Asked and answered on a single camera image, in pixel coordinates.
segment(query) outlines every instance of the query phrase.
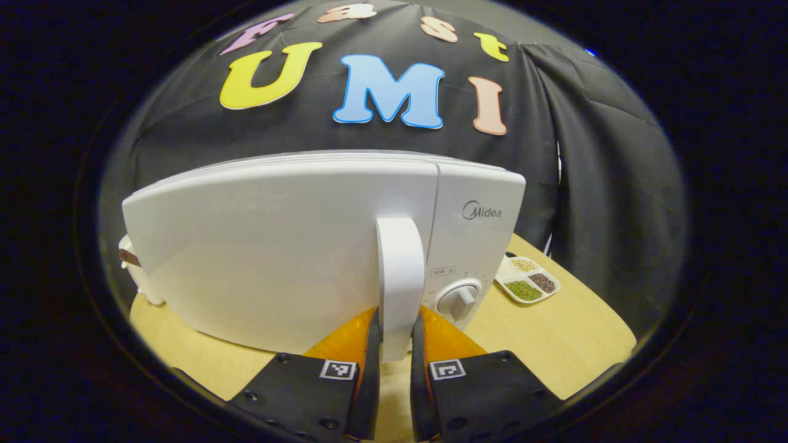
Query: wooden table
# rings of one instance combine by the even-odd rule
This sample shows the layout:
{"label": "wooden table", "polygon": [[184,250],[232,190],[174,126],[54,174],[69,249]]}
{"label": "wooden table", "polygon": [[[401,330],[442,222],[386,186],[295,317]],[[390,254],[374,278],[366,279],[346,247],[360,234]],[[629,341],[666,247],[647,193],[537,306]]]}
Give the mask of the wooden table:
{"label": "wooden table", "polygon": [[[523,305],[494,284],[465,329],[470,338],[488,352],[514,352],[561,399],[630,356],[636,342],[632,331],[599,296],[520,237],[512,236],[508,250],[539,263],[561,282],[561,289],[539,303]],[[131,322],[165,364],[180,368],[225,400],[274,356],[197,332],[166,303],[152,305],[140,294],[132,305]],[[410,375],[410,358],[381,365],[375,441],[413,441]]]}

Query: red beans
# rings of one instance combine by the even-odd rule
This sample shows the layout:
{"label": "red beans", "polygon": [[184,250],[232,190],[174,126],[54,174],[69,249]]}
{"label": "red beans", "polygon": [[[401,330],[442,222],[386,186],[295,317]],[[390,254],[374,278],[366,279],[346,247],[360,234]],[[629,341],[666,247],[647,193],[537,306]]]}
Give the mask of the red beans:
{"label": "red beans", "polygon": [[529,278],[539,286],[539,289],[548,294],[556,290],[556,284],[550,281],[544,274],[534,274],[529,276]]}

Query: grain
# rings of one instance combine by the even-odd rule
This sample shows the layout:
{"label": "grain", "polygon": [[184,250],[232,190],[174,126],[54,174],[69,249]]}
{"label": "grain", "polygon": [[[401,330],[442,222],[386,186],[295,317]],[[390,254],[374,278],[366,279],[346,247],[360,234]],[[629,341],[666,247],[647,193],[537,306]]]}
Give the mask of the grain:
{"label": "grain", "polygon": [[542,297],[542,293],[539,291],[539,289],[532,288],[528,283],[525,283],[522,280],[507,283],[506,287],[509,288],[511,293],[515,294],[515,296],[521,300],[534,301],[539,300]]}
{"label": "grain", "polygon": [[529,278],[531,281],[536,283],[536,285],[539,286],[542,291],[545,291],[548,294],[556,290],[556,284],[550,281],[550,279],[544,274],[534,274],[529,276]]}
{"label": "grain", "polygon": [[530,272],[536,270],[537,266],[528,260],[512,260],[511,263],[522,272]]}

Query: black curtain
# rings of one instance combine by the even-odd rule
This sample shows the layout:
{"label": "black curtain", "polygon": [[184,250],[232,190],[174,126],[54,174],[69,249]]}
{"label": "black curtain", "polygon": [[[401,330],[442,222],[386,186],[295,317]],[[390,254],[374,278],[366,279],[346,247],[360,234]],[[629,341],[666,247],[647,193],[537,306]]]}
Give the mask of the black curtain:
{"label": "black curtain", "polygon": [[[135,190],[200,166],[262,154],[330,149],[405,150],[447,155],[521,173],[526,192],[515,233],[542,249],[607,301],[638,337],[672,300],[683,257],[686,209],[670,144],[626,84],[590,54],[522,45],[433,8],[373,0],[377,15],[321,24],[329,3],[301,11],[252,44],[220,56],[240,35],[208,42],[174,69],[129,120],[106,167],[99,208],[105,271],[127,308],[135,287],[117,258],[125,235],[121,201]],[[451,23],[448,43],[425,34],[421,17]],[[258,23],[273,17],[261,16]],[[474,32],[494,35],[510,61],[488,56]],[[282,49],[320,42],[299,86],[265,106],[228,110],[219,92],[237,58],[262,50],[252,86],[279,77]],[[438,130],[398,117],[342,125],[348,54],[380,57],[399,78],[414,63],[435,65],[440,80]],[[477,97],[469,76],[497,82],[505,136],[473,127]],[[563,160],[559,186],[557,145]]]}

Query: letter cutout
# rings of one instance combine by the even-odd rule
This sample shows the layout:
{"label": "letter cutout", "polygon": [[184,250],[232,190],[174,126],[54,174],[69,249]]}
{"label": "letter cutout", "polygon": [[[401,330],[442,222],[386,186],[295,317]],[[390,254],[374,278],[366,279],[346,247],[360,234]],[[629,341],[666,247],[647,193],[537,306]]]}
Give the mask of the letter cutout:
{"label": "letter cutout", "polygon": [[319,49],[323,43],[310,42],[291,45],[282,50],[288,57],[284,61],[279,78],[272,84],[263,87],[252,87],[251,79],[260,62],[271,55],[271,51],[255,52],[241,57],[230,64],[230,74],[225,85],[221,87],[219,102],[225,108],[242,110],[254,106],[267,105],[281,99],[296,89],[301,81],[307,61],[313,50]]}
{"label": "letter cutout", "polygon": [[456,43],[459,38],[454,33],[454,26],[446,23],[443,20],[438,20],[435,17],[422,17],[422,31],[427,35],[431,35],[436,39],[446,40],[450,43]]}
{"label": "letter cutout", "polygon": [[346,18],[367,18],[377,14],[372,10],[374,6],[367,4],[345,5],[325,11],[322,17],[318,18],[318,23],[329,23]]}
{"label": "letter cutout", "polygon": [[503,89],[498,83],[481,77],[468,77],[468,81],[476,88],[479,107],[474,128],[494,136],[502,136],[506,133],[506,125],[500,120],[498,94]]}
{"label": "letter cutout", "polygon": [[480,32],[474,32],[474,35],[476,35],[481,40],[481,48],[485,50],[487,55],[495,58],[496,60],[509,61],[508,55],[500,53],[500,50],[506,49],[506,45],[499,42],[494,35],[482,34]]}
{"label": "letter cutout", "polygon": [[260,24],[256,24],[255,26],[252,26],[251,28],[244,31],[243,34],[241,34],[240,37],[236,39],[236,41],[232,42],[232,45],[230,45],[227,49],[220,52],[219,55],[222,56],[224,54],[227,54],[228,52],[233,52],[238,48],[245,47],[246,45],[254,42],[255,39],[257,39],[258,37],[261,37],[266,33],[268,33],[268,31],[273,29],[273,27],[276,26],[280,21],[290,20],[291,17],[293,17],[292,13],[285,14],[281,17],[272,18],[271,20],[267,20]]}
{"label": "letter cutout", "polygon": [[372,120],[372,111],[366,108],[366,93],[369,92],[383,121],[393,120],[409,99],[401,117],[405,125],[429,129],[443,126],[438,115],[438,83],[444,76],[442,69],[415,63],[399,80],[394,80],[383,61],[374,55],[346,55],[341,61],[348,67],[348,85],[342,107],[334,111],[334,121],[367,123]]}

